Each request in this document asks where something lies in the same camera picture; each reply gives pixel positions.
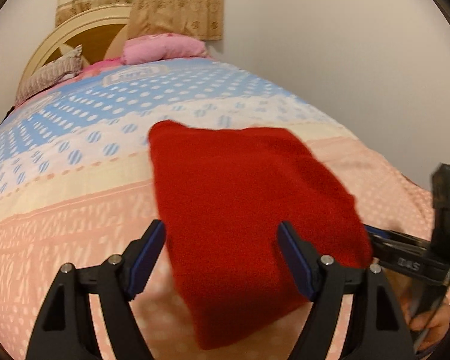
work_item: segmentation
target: white wall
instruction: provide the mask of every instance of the white wall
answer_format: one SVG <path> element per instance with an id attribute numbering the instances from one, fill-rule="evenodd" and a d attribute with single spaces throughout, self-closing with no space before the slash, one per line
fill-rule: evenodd
<path id="1" fill-rule="evenodd" d="M 29 58 L 54 28 L 55 9 L 56 0 L 7 0 L 0 10 L 0 122 Z"/>
<path id="2" fill-rule="evenodd" d="M 0 12 L 0 120 L 55 2 L 9 0 Z M 213 48 L 335 117 L 423 186 L 450 163 L 450 26 L 432 0 L 226 0 Z"/>

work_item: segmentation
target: wooden headboard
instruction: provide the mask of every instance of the wooden headboard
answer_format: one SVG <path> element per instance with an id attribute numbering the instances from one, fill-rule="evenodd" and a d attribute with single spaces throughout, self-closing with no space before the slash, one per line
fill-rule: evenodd
<path id="1" fill-rule="evenodd" d="M 65 21 L 34 52 L 20 82 L 80 44 L 84 66 L 120 56 L 127 39 L 130 10 L 131 4 L 105 5 Z"/>

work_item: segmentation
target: metal pin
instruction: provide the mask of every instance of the metal pin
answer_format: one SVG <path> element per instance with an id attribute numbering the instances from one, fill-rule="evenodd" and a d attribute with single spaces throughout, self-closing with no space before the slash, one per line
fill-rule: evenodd
<path id="1" fill-rule="evenodd" d="M 63 264 L 63 265 L 60 267 L 60 271 L 63 272 L 63 273 L 65 273 L 65 274 L 67 274 L 68 272 L 70 272 L 72 269 L 73 269 L 73 265 L 70 264 L 69 262 Z"/>
<path id="2" fill-rule="evenodd" d="M 112 264 L 113 266 L 116 266 L 118 263 L 122 261 L 122 256 L 119 254 L 112 254 L 110 257 L 108 257 L 108 262 Z"/>
<path id="3" fill-rule="evenodd" d="M 370 270 L 375 274 L 379 274 L 382 271 L 382 267 L 378 264 L 373 263 L 370 264 Z"/>
<path id="4" fill-rule="evenodd" d="M 335 262 L 335 259 L 332 256 L 324 254 L 322 257 L 320 257 L 320 261 L 326 266 L 331 266 Z"/>

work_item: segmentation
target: bed sheet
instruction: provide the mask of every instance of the bed sheet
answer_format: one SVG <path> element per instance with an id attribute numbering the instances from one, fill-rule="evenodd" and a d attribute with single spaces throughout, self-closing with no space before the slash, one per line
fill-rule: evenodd
<path id="1" fill-rule="evenodd" d="M 370 225 L 429 237 L 431 197 L 335 120 L 230 64 L 176 59 L 118 67 L 36 96 L 0 126 L 0 341 L 24 358 L 58 268 L 101 263 L 157 216 L 147 133 L 165 119 L 202 128 L 285 127 L 356 198 Z M 328 359 L 337 359 L 345 297 Z M 173 286 L 165 249 L 132 309 L 157 359 L 287 358 L 306 305 L 234 345 L 200 350 Z M 97 299 L 92 312 L 104 360 L 113 353 Z"/>

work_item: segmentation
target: red cloth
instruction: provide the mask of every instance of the red cloth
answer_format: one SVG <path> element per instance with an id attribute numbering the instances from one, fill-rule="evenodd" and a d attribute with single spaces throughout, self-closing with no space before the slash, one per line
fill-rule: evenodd
<path id="1" fill-rule="evenodd" d="M 371 262 L 353 196 L 287 130 L 164 121 L 149 141 L 176 289 L 203 349 L 237 342 L 306 302 L 276 242 L 281 221 L 341 264 Z"/>

